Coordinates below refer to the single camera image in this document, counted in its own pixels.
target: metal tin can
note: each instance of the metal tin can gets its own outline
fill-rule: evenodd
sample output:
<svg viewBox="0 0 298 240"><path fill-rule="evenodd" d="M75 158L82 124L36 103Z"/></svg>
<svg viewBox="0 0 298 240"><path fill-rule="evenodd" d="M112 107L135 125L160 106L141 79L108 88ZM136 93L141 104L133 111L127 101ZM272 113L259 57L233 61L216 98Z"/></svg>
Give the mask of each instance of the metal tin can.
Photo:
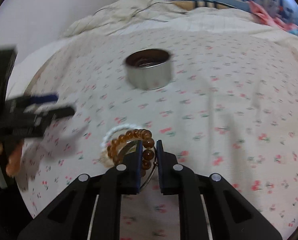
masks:
<svg viewBox="0 0 298 240"><path fill-rule="evenodd" d="M145 49L125 59L128 81L143 90L158 89L172 80L171 55L163 49Z"/></svg>

